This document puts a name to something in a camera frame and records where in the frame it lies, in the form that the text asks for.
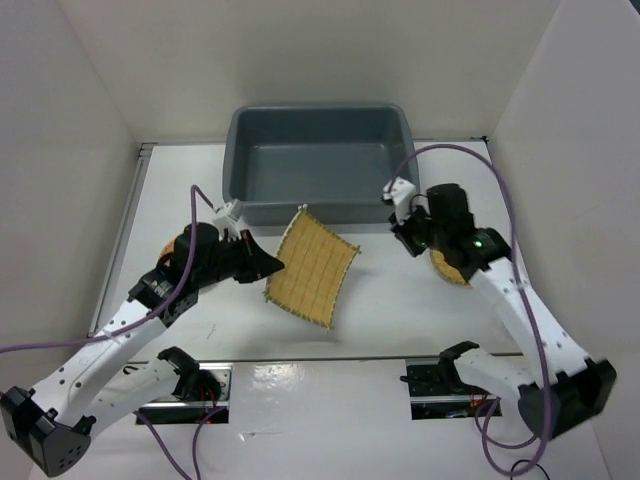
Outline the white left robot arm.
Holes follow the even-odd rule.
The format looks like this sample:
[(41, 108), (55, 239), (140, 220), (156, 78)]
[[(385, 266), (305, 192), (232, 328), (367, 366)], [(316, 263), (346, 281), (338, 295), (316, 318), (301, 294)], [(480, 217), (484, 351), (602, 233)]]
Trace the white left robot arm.
[(36, 385), (2, 394), (8, 437), (54, 478), (76, 465), (102, 431), (148, 402), (166, 396), (215, 399), (218, 381), (178, 347), (162, 350), (130, 374), (123, 370), (196, 305), (201, 290), (227, 279), (257, 282), (284, 267), (248, 230), (231, 235), (207, 223), (186, 226), (129, 291), (98, 341), (88, 341)]

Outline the round orange woven plate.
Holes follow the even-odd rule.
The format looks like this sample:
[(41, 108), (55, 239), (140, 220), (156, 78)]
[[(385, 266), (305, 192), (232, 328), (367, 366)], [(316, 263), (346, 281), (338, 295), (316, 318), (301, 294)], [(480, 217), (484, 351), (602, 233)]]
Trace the round orange woven plate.
[(157, 266), (168, 265), (170, 263), (172, 255), (174, 253), (174, 248), (175, 248), (175, 240), (172, 239), (162, 249), (162, 251), (161, 251), (161, 253), (159, 255), (159, 258), (157, 260), (156, 265)]

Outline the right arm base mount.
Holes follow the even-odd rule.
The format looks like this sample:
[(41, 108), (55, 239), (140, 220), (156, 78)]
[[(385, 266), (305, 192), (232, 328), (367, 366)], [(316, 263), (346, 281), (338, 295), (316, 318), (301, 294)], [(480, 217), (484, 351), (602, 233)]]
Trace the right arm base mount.
[(471, 418), (495, 399), (475, 386), (450, 386), (436, 358), (409, 359), (405, 364), (400, 381), (407, 386), (413, 420)]

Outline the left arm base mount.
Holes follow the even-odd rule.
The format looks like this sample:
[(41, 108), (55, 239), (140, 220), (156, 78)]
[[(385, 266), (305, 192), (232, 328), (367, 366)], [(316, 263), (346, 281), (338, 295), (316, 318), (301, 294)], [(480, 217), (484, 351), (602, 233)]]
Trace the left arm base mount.
[(187, 393), (172, 393), (144, 404), (140, 412), (153, 425), (227, 424), (233, 365), (200, 364), (202, 373)]

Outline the square woven bamboo tray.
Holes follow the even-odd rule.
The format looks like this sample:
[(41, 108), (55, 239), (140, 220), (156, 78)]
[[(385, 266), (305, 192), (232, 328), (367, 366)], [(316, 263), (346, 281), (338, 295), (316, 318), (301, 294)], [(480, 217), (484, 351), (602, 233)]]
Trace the square woven bamboo tray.
[(361, 253), (321, 223), (303, 204), (281, 237), (276, 258), (285, 268), (267, 280), (264, 298), (285, 312), (326, 330), (345, 277)]

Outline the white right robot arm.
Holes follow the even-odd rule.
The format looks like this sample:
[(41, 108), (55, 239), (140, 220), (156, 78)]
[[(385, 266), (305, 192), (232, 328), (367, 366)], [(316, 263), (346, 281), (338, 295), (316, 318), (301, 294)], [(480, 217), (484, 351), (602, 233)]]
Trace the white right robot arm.
[(466, 192), (457, 184), (436, 185), (417, 203), (414, 184), (390, 181), (382, 200), (396, 239), (417, 257), (440, 253), (447, 266), (487, 302), (528, 364), (518, 367), (464, 341), (439, 355), (438, 381), (450, 393), (467, 386), (514, 404), (529, 431), (554, 439), (599, 415), (617, 373), (608, 360), (595, 361), (558, 323), (517, 270), (510, 246), (493, 228), (479, 228)]

